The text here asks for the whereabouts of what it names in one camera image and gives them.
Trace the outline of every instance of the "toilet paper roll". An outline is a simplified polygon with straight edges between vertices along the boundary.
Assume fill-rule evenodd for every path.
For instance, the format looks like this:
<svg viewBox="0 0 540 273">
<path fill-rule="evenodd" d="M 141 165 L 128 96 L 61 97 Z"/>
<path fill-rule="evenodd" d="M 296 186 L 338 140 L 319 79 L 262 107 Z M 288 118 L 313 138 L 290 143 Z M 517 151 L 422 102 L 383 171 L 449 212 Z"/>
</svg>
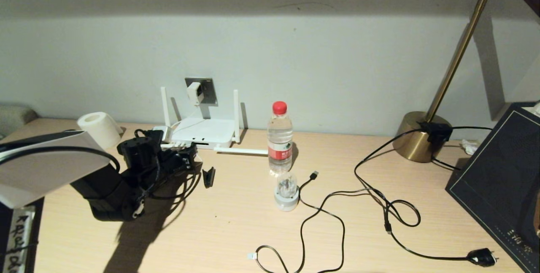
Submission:
<svg viewBox="0 0 540 273">
<path fill-rule="evenodd" d="M 77 120 L 77 125 L 87 131 L 102 149 L 108 149 L 120 142 L 122 129 L 107 113 L 90 113 Z"/>
</svg>

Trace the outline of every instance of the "brass lamp base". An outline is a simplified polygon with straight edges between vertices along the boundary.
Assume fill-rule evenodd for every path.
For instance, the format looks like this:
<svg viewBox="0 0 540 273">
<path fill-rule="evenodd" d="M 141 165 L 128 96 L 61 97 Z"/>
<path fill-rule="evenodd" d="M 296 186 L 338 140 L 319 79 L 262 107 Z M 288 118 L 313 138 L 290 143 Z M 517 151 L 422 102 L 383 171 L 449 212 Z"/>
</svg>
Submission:
<svg viewBox="0 0 540 273">
<path fill-rule="evenodd" d="M 407 113 L 405 117 L 403 117 L 403 121 L 401 121 L 397 134 L 400 135 L 406 131 L 420 129 L 420 125 L 418 123 L 425 120 L 426 112 L 412 111 Z M 432 122 L 446 123 L 451 126 L 448 121 L 437 115 L 434 115 Z M 433 144 L 428 142 L 428 136 L 428 133 L 420 131 L 409 133 L 394 141 L 393 146 L 398 154 L 411 161 L 422 163 L 431 162 L 432 156 L 436 157 L 440 152 L 440 149 L 444 146 L 444 141 Z"/>
</svg>

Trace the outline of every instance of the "white router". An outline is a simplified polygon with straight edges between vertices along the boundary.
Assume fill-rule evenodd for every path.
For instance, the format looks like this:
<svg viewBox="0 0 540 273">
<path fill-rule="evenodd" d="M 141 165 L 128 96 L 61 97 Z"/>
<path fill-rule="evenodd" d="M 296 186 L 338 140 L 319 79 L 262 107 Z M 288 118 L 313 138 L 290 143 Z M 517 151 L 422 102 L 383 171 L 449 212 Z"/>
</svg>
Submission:
<svg viewBox="0 0 540 273">
<path fill-rule="evenodd" d="M 172 144 L 180 146 L 197 144 L 197 148 L 217 152 L 268 155 L 268 150 L 231 148 L 233 142 L 240 143 L 240 99 L 238 90 L 233 90 L 233 98 L 235 119 L 203 119 L 198 117 L 182 119 L 178 122 L 178 126 L 173 129 L 170 138 Z M 162 87 L 162 105 L 165 125 L 171 127 L 167 105 L 167 90 L 164 87 Z"/>
</svg>

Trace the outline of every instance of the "white plug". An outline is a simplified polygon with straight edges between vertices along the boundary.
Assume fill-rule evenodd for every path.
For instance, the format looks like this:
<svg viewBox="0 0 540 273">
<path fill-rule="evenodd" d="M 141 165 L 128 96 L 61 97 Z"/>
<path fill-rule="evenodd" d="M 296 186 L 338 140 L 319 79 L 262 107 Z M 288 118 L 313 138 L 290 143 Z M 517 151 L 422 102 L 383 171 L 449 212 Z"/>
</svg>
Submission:
<svg viewBox="0 0 540 273">
<path fill-rule="evenodd" d="M 193 82 L 187 87 L 187 98 L 194 106 L 199 106 L 204 99 L 203 87 L 199 82 Z"/>
</svg>

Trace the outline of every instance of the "plastic water bottle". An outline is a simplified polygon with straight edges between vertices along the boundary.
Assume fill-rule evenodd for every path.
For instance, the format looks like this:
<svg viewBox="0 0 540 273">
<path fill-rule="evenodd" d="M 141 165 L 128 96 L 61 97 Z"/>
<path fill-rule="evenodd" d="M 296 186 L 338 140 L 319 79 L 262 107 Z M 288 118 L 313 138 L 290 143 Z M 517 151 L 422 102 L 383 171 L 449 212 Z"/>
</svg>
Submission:
<svg viewBox="0 0 540 273">
<path fill-rule="evenodd" d="M 277 177 L 292 166 L 293 123 L 287 115 L 287 103 L 274 102 L 272 111 L 268 122 L 268 164 L 270 174 Z"/>
</svg>

